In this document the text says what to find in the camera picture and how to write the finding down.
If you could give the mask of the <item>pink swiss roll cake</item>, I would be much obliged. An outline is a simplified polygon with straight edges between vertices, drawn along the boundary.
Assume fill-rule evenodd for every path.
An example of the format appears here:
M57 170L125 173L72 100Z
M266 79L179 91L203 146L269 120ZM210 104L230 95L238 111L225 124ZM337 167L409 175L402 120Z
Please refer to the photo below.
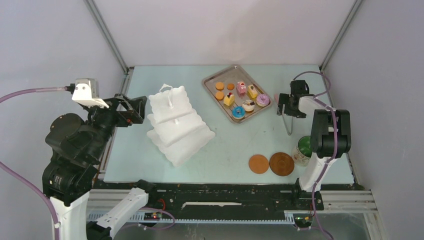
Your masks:
M236 84L236 91L239 95L245 95L247 92L247 86L244 81L238 81Z

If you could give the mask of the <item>orange cookie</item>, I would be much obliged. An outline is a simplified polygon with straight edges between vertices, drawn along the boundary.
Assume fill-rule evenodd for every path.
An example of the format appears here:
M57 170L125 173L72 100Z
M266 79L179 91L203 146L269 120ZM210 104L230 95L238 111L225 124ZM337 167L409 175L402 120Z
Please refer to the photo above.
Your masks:
M224 99L225 94L222 91L217 91L214 96L218 101L221 101Z
M219 91L223 90L225 88L225 84L223 82L217 82L215 84L215 88Z

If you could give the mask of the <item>yellow cake slice with cherry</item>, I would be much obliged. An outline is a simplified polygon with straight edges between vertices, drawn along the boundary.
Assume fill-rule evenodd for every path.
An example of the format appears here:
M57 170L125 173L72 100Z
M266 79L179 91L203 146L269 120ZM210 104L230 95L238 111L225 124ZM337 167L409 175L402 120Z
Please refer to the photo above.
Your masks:
M229 92L223 99L223 104L227 107L232 106L235 101L235 95L232 92Z

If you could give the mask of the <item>white three-tier dessert stand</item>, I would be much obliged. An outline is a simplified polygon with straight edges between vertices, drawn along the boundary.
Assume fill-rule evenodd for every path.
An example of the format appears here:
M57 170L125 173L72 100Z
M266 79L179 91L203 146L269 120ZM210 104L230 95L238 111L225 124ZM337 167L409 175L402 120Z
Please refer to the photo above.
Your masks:
M175 168L216 136L192 107L183 85L172 87L164 83L148 100L151 113L147 119L153 129L146 135Z

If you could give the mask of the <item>orange cookie rear left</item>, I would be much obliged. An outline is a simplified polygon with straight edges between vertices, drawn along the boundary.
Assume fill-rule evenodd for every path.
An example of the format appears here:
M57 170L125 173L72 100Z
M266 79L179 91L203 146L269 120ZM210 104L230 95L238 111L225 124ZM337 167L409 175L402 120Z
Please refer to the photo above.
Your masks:
M215 84L215 88L219 91L223 90L225 88L225 84L223 82L217 82Z

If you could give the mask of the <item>white spare arm link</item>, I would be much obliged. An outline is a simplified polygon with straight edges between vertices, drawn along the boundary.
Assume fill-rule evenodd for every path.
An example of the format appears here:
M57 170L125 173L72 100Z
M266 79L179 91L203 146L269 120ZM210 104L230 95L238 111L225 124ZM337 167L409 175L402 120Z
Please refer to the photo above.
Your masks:
M149 200L149 194L141 188L132 188L115 207L86 225L88 240L112 240L124 224Z

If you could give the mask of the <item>yellow cake slice with fruit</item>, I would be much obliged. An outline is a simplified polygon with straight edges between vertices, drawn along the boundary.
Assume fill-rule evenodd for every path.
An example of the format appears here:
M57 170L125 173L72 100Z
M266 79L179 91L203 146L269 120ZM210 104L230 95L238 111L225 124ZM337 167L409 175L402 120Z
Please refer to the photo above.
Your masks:
M247 94L251 99L256 99L258 96L258 91L256 89L256 87L251 84L247 86Z

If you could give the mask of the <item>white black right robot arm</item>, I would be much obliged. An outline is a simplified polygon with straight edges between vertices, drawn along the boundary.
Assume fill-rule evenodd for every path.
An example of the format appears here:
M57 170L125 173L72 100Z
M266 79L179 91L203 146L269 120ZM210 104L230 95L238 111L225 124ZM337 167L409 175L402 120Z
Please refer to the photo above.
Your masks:
M351 115L348 110L331 107L311 94L305 80L291 81L290 93L279 94L277 115L297 119L312 117L311 158L298 179L300 190L290 196L295 208L304 209L311 202L308 192L319 191L330 167L350 151Z

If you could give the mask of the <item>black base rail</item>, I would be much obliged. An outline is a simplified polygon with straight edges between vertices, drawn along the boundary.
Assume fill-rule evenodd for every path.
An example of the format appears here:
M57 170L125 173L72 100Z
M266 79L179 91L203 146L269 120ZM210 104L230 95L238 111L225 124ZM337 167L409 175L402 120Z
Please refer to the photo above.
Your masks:
M177 220L277 221L290 211L324 210L320 192L302 192L294 184L156 183L147 207L165 210Z

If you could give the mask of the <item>white chocolate donut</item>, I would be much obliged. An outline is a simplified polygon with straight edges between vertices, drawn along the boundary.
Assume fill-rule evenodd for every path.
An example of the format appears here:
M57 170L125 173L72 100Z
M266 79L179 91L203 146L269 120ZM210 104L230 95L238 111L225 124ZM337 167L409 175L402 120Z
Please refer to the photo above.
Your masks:
M256 104L253 100L246 99L242 102L241 106L245 110L246 113L250 113L250 112L254 111Z

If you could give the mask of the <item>blue frosted donut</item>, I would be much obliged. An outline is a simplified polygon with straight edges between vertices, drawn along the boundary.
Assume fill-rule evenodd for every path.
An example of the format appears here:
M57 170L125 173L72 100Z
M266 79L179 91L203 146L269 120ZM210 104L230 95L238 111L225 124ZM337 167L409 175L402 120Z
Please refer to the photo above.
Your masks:
M232 118L236 120L241 120L245 117L246 111L242 106L236 106L231 111Z

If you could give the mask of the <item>light brown coaster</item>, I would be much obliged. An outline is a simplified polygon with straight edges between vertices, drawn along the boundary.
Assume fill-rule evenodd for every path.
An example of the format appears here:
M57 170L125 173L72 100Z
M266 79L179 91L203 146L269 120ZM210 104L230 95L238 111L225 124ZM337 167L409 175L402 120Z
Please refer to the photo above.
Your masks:
M250 157L248 166L253 173L264 174L269 169L269 160L261 154L255 154Z

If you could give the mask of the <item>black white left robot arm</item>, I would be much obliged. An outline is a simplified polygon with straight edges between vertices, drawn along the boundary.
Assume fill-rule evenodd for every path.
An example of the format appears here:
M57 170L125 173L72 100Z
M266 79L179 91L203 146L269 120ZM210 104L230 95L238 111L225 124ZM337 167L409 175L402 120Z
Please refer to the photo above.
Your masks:
M90 100L82 106L87 120L67 113L51 124L45 142L52 157L42 174L42 191L55 211L53 228L60 240L113 239L113 225L86 222L92 180L114 130L142 124L147 100L124 94Z

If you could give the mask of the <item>pink-tipped metal tongs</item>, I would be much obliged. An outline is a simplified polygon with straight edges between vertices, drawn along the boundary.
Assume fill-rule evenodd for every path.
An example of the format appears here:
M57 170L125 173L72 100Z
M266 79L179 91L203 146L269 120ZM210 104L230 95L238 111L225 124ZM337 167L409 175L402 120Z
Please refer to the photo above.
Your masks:
M288 121L285 119L284 110L286 109L287 105L289 104L290 95L286 93L275 93L274 94L274 100L277 103L277 112L276 114L278 116L282 117L283 124L286 130L286 133L288 136L291 136L293 133L293 120L290 121L290 124L288 124Z

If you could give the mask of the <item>purple sprinkled donut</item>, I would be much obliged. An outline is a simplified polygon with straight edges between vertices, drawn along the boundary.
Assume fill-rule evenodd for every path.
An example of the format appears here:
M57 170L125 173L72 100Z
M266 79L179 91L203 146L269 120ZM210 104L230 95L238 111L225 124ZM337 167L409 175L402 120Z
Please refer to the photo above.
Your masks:
M259 94L256 97L256 105L259 107L266 107L270 104L271 100L266 94Z

